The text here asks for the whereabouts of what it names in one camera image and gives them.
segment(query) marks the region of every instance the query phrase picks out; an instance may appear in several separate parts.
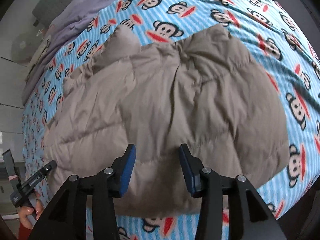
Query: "finger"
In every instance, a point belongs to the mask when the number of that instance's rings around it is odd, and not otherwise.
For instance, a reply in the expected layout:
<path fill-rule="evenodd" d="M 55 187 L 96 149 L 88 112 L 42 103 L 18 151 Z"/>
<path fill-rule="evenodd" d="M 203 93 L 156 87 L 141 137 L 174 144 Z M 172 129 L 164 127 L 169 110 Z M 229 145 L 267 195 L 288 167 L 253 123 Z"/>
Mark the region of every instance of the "finger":
<path fill-rule="evenodd" d="M 36 214 L 41 215 L 43 210 L 44 210 L 43 205 L 42 205 L 41 201 L 38 199 L 37 204 L 36 204 Z"/>
<path fill-rule="evenodd" d="M 21 207 L 18 212 L 20 222 L 25 228 L 32 229 L 32 225 L 31 225 L 30 221 L 28 220 L 27 216 L 31 215 L 33 213 L 33 211 L 34 211 L 33 208 Z"/>

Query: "bed sheet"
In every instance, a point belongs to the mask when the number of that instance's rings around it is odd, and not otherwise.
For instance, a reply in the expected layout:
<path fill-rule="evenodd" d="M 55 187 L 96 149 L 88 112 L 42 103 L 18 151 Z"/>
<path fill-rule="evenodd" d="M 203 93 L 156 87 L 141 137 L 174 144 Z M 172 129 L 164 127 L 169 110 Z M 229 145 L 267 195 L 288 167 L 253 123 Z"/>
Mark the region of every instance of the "bed sheet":
<path fill-rule="evenodd" d="M 63 78 L 88 62 L 118 24 L 130 27 L 142 45 L 174 42 L 215 24 L 222 24 L 246 45 L 278 92 L 290 143 L 289 165 L 258 192 L 276 218 L 288 211 L 320 174 L 320 61 L 299 27 L 274 0 L 117 0 L 100 10 L 77 39 L 57 52 L 42 85 L 26 105 L 22 117 L 26 176 L 43 164 L 44 126 L 63 101 Z M 37 190 L 46 205 L 51 197 L 46 181 Z M 198 215 L 117 217 L 121 239 L 194 239 L 197 221 Z M 227 235 L 228 210 L 224 210 L 222 238 Z"/>

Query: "wall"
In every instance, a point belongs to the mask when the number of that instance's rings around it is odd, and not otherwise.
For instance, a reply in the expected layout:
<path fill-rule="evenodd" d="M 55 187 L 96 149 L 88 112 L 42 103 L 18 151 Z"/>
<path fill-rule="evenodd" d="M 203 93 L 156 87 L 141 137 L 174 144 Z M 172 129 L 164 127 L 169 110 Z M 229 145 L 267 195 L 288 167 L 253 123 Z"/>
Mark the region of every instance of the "wall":
<path fill-rule="evenodd" d="M 21 33 L 34 30 L 32 10 L 40 0 L 15 0 L 0 21 L 0 56 L 11 59 L 12 41 Z"/>
<path fill-rule="evenodd" d="M 0 58 L 0 72 L 0 161 L 10 148 L 14 160 L 22 162 L 21 93 L 28 69 Z"/>

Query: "beige down jacket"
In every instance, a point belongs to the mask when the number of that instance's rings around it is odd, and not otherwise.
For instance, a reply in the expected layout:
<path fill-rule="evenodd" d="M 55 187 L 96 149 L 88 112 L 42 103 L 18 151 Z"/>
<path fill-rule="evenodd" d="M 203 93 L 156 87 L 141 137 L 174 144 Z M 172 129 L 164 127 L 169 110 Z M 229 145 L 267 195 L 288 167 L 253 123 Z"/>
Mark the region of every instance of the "beige down jacket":
<path fill-rule="evenodd" d="M 117 214 L 164 217 L 199 212 L 187 192 L 178 147 L 221 175 L 255 187 L 289 160 L 286 116 L 276 90 L 246 47 L 221 25 L 176 43 L 141 46 L 118 26 L 93 59 L 63 84 L 46 126 L 44 155 L 58 167 L 55 193 L 72 174 L 95 175 L 136 145 L 128 192 Z"/>

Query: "hand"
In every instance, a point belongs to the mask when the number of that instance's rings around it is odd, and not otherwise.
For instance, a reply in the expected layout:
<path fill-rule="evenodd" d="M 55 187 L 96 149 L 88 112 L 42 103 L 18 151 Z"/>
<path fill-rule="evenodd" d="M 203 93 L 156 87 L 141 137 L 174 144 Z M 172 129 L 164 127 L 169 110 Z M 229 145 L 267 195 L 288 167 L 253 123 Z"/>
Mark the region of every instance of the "hand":
<path fill-rule="evenodd" d="M 40 197 L 40 195 L 36 192 L 36 198 L 37 198 L 37 204 L 36 204 L 37 217 L 36 217 L 36 220 L 39 219 L 39 217 L 41 216 L 41 214 L 44 210 L 44 207 L 43 207 L 41 201 L 39 200 L 39 197 Z M 31 215 L 33 213 L 33 211 L 34 211 L 33 208 L 21 207 L 18 212 L 20 222 L 25 228 L 32 229 L 32 225 L 31 225 L 30 221 L 28 220 L 27 216 Z"/>

